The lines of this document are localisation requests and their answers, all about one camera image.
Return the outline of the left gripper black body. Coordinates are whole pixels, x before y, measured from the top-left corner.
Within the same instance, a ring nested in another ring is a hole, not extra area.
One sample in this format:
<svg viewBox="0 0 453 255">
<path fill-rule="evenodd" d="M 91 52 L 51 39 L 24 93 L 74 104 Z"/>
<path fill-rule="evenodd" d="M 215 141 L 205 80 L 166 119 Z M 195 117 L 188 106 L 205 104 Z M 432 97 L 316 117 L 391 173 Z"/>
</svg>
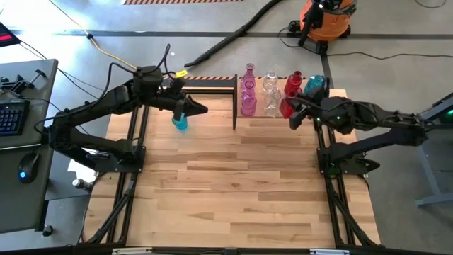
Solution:
<svg viewBox="0 0 453 255">
<path fill-rule="evenodd" d="M 175 108 L 177 100 L 169 97 L 159 86 L 146 84 L 133 84 L 132 94 L 137 106 L 150 106 L 154 108 Z"/>
</svg>

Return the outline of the blue small round vase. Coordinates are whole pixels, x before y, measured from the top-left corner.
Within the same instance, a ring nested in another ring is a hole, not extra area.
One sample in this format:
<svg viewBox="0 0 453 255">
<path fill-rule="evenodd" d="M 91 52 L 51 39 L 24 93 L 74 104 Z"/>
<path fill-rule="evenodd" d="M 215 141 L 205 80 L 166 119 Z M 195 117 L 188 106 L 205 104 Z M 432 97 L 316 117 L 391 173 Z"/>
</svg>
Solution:
<svg viewBox="0 0 453 255">
<path fill-rule="evenodd" d="M 175 125 L 177 130 L 186 131 L 188 129 L 188 120 L 184 113 L 181 114 L 180 120 L 172 118 L 172 123 Z"/>
</svg>

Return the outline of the red square glass vase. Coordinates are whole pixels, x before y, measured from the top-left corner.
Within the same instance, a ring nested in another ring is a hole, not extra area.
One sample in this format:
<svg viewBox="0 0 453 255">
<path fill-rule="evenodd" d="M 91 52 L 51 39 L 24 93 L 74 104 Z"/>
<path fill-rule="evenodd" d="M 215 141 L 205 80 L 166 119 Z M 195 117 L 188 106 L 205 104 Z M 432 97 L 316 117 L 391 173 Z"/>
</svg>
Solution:
<svg viewBox="0 0 453 255">
<path fill-rule="evenodd" d="M 294 113 L 293 107 L 288 103 L 286 98 L 281 100 L 280 113 L 284 119 L 289 119 Z"/>
</svg>

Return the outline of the red ribbed bottle vase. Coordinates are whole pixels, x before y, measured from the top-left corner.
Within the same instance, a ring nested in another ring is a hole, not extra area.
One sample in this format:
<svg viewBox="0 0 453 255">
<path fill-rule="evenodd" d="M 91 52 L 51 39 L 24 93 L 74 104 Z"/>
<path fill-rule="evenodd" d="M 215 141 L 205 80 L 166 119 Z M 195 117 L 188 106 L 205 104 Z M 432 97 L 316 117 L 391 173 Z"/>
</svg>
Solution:
<svg viewBox="0 0 453 255">
<path fill-rule="evenodd" d="M 287 78 L 284 91 L 300 88 L 303 79 L 304 77 L 302 76 L 302 73 L 300 71 L 295 71 Z"/>
</svg>

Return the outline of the blue diamond-cut bottle vase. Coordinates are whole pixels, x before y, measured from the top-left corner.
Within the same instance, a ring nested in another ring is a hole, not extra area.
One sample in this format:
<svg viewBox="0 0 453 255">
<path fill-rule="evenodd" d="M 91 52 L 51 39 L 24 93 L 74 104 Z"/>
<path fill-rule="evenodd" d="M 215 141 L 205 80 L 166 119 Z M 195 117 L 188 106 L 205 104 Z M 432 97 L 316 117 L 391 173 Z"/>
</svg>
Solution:
<svg viewBox="0 0 453 255">
<path fill-rule="evenodd" d="M 324 75 L 316 74 L 310 76 L 303 93 L 305 96 L 315 96 L 321 89 L 324 88 L 326 78 Z"/>
</svg>

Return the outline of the clear faceted glass vase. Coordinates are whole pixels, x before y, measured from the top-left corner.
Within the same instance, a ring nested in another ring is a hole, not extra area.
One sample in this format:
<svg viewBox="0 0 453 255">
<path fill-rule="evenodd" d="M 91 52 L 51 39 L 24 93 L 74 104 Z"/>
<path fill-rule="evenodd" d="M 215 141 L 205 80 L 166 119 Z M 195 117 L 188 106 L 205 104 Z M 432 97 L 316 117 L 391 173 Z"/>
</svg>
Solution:
<svg viewBox="0 0 453 255">
<path fill-rule="evenodd" d="M 268 117 L 275 117 L 277 115 L 277 108 L 281 100 L 281 93 L 277 87 L 272 88 L 265 95 L 265 114 Z"/>
</svg>

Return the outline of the clear round glass vase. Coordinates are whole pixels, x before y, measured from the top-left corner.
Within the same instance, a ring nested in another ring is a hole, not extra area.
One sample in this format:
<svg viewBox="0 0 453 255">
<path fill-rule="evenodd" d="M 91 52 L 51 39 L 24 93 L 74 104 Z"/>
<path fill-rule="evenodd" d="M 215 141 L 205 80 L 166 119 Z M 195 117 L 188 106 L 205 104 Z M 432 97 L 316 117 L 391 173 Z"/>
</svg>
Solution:
<svg viewBox="0 0 453 255">
<path fill-rule="evenodd" d="M 267 72 L 263 77 L 263 90 L 266 92 L 271 91 L 277 86 L 278 75 L 275 72 Z"/>
</svg>

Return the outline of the pink ribbed bottle vase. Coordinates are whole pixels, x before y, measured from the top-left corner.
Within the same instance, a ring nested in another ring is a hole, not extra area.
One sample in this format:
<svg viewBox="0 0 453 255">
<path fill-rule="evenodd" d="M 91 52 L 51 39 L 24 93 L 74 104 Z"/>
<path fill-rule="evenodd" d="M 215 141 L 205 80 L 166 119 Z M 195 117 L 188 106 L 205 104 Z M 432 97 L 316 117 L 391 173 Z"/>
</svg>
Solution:
<svg viewBox="0 0 453 255">
<path fill-rule="evenodd" d="M 241 114 L 253 116 L 256 111 L 257 99 L 253 92 L 244 91 L 241 94 Z"/>
</svg>

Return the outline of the pink ribbed carafe vase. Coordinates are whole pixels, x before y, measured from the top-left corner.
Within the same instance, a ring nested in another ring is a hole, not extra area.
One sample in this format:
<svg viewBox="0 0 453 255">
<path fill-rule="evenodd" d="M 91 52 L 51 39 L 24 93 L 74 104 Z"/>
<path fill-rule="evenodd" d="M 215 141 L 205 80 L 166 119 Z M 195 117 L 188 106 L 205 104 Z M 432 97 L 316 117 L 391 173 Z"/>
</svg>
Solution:
<svg viewBox="0 0 453 255">
<path fill-rule="evenodd" d="M 253 63 L 248 63 L 246 65 L 246 72 L 241 78 L 241 84 L 244 85 L 247 81 L 251 81 L 255 83 L 255 75 L 253 70 L 255 69 L 255 65 Z"/>
</svg>

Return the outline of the blue-grey metal table stand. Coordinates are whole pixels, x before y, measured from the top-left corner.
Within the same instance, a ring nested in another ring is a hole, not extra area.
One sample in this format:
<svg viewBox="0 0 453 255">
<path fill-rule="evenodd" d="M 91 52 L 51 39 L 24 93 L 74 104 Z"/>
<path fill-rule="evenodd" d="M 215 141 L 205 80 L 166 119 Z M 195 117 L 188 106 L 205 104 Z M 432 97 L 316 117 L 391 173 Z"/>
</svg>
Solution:
<svg viewBox="0 0 453 255">
<path fill-rule="evenodd" d="M 421 113 L 423 119 L 430 124 L 444 125 L 437 121 L 438 115 L 445 109 L 453 106 L 453 92 L 434 103 L 431 108 Z M 426 140 L 418 147 L 420 161 L 425 175 L 428 178 L 431 195 L 415 201 L 417 207 L 438 203 L 453 202 L 453 188 L 451 192 L 443 192 L 440 188 L 440 174 L 453 174 L 453 124 L 445 124 L 445 129 L 431 130 Z"/>
</svg>

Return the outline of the grey desk top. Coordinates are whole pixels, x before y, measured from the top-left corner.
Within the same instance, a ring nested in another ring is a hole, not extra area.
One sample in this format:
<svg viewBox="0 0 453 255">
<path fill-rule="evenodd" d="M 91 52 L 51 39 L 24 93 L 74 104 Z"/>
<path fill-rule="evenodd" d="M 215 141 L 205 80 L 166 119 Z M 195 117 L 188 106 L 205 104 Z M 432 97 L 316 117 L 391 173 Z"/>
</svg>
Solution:
<svg viewBox="0 0 453 255">
<path fill-rule="evenodd" d="M 23 127 L 22 135 L 0 137 L 0 149 L 31 146 L 41 141 L 41 134 L 35 131 L 35 128 L 41 128 L 43 126 L 41 121 L 46 118 L 57 66 L 58 61 L 55 59 L 0 64 L 0 77 L 6 77 L 10 81 L 15 81 L 18 74 L 30 81 L 37 74 L 36 69 L 40 69 L 47 75 L 47 78 L 38 78 L 35 82 L 35 88 L 25 89 L 21 96 L 15 96 L 9 92 L 0 92 L 0 101 L 18 99 L 30 101 L 28 118 Z"/>
<path fill-rule="evenodd" d="M 18 165 L 28 153 L 39 155 L 37 176 L 21 183 Z M 0 151 L 0 234 L 38 226 L 47 190 L 53 150 L 45 146 Z"/>
</svg>

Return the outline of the black desk clamp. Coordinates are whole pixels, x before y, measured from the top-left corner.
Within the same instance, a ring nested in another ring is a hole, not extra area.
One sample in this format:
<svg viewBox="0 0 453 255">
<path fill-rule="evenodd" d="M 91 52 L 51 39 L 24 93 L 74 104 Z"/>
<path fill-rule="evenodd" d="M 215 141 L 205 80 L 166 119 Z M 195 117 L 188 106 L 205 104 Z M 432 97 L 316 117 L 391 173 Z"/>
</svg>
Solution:
<svg viewBox="0 0 453 255">
<path fill-rule="evenodd" d="M 19 74 L 16 76 L 15 81 L 10 81 L 8 78 L 0 76 L 0 92 L 9 92 L 15 96 L 21 96 L 25 89 L 34 89 L 38 78 L 47 78 L 47 75 L 40 69 L 36 69 L 35 72 L 37 74 L 30 81 L 25 80 Z"/>
</svg>

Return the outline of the black computer mouse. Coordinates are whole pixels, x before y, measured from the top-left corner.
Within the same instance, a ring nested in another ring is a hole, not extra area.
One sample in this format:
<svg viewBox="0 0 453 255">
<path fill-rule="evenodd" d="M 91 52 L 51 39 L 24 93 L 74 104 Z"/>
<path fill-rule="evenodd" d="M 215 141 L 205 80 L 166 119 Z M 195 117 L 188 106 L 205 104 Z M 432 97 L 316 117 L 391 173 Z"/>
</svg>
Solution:
<svg viewBox="0 0 453 255">
<path fill-rule="evenodd" d="M 40 155 L 36 152 L 27 153 L 18 164 L 18 180 L 21 183 L 31 183 L 38 174 Z"/>
</svg>

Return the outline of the dark screen red stripe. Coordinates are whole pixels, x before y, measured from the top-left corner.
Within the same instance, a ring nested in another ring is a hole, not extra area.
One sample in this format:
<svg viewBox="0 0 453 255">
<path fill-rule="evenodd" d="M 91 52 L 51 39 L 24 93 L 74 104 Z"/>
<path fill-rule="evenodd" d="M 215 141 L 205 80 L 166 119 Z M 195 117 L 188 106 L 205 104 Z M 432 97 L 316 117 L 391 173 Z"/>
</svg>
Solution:
<svg viewBox="0 0 453 255">
<path fill-rule="evenodd" d="M 8 47 L 20 43 L 21 41 L 0 22 L 0 47 Z"/>
</svg>

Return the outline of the wooden shelf black metal frame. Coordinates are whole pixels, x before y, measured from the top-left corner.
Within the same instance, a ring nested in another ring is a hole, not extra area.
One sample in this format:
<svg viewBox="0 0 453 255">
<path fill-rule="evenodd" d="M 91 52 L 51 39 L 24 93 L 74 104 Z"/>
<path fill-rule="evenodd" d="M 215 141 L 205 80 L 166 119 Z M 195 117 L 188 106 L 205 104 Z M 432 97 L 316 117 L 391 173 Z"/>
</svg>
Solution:
<svg viewBox="0 0 453 255">
<path fill-rule="evenodd" d="M 236 128 L 236 123 L 238 121 L 239 118 L 272 118 L 272 117 L 268 117 L 266 114 L 265 114 L 265 102 L 264 102 L 264 98 L 265 98 L 265 94 L 267 93 L 266 91 L 263 90 L 263 77 L 264 76 L 255 76 L 255 95 L 256 95 L 256 99 L 257 99 L 257 104 L 256 104 L 256 111 L 255 111 L 255 114 L 253 116 L 245 116 L 245 115 L 242 115 L 241 114 L 241 78 L 242 76 L 240 76 L 238 78 L 238 80 L 236 81 L 236 83 L 234 84 L 234 88 L 233 88 L 233 129 Z M 284 92 L 284 89 L 285 89 L 285 84 L 287 82 L 287 78 L 289 76 L 279 76 L 278 77 L 278 82 L 277 82 L 277 88 L 280 90 L 280 93 L 281 93 L 281 100 L 285 98 L 285 92 Z M 300 89 L 301 89 L 301 92 L 303 90 L 303 88 L 306 86 L 306 83 L 308 82 L 308 79 L 303 76 L 304 79 L 302 81 L 302 84 L 300 85 Z M 280 103 L 281 103 L 281 100 L 279 102 L 279 106 L 277 108 L 277 115 L 275 116 L 275 118 L 282 118 L 282 115 L 280 113 Z"/>
</svg>

